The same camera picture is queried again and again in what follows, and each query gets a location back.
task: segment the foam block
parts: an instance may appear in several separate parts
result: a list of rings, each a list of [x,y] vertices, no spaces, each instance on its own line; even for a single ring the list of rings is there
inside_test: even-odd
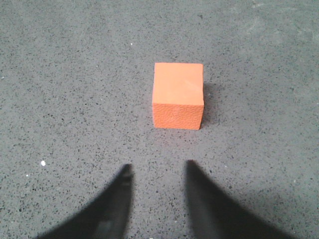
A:
[[[155,63],[155,127],[199,129],[203,110],[202,64]]]

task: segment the speckled concrete floor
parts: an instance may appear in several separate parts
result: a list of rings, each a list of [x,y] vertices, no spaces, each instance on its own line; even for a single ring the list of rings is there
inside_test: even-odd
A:
[[[0,12],[0,238],[52,228],[133,163],[128,238],[192,239],[187,159],[278,228],[319,238],[318,1],[2,0]],[[163,61],[204,64],[201,130],[153,128]]]

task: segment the cube top face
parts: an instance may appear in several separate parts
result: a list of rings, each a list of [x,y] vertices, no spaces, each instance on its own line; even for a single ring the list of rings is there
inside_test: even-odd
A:
[[[203,65],[155,63],[153,104],[203,106]]]

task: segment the gray floor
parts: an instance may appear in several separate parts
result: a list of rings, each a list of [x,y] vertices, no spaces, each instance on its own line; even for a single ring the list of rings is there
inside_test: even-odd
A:
[[[315,0],[2,0],[0,238],[54,227],[133,163],[128,238],[192,239],[196,159],[251,212],[318,239],[318,48]],[[155,62],[204,65],[201,130],[153,127]]]

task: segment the orange foam cube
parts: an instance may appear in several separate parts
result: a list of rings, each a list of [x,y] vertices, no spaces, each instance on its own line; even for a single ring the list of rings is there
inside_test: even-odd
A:
[[[199,129],[203,110],[202,64],[155,63],[153,122],[156,128]]]

